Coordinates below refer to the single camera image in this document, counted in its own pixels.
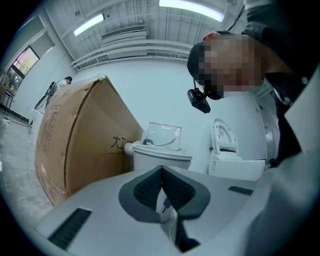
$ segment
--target ceiling light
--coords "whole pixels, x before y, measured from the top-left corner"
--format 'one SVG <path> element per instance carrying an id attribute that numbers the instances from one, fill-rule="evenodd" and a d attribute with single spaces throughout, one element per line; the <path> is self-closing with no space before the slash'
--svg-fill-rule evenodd
<path id="1" fill-rule="evenodd" d="M 102 22 L 105 20 L 105 16 L 103 14 L 99 14 L 98 16 L 90 19 L 89 21 L 87 21 L 86 23 L 84 23 L 82 26 L 80 26 L 79 28 L 77 28 L 73 34 L 75 36 L 80 35 L 83 31 L 87 30 L 88 28 L 91 28 L 93 25 Z"/>
<path id="2" fill-rule="evenodd" d="M 217 20 L 218 22 L 222 22 L 225 18 L 225 16 L 222 13 L 194 2 L 188 2 L 183 0 L 159 0 L 159 6 L 188 10 L 191 12 L 208 16 L 212 19 Z"/>

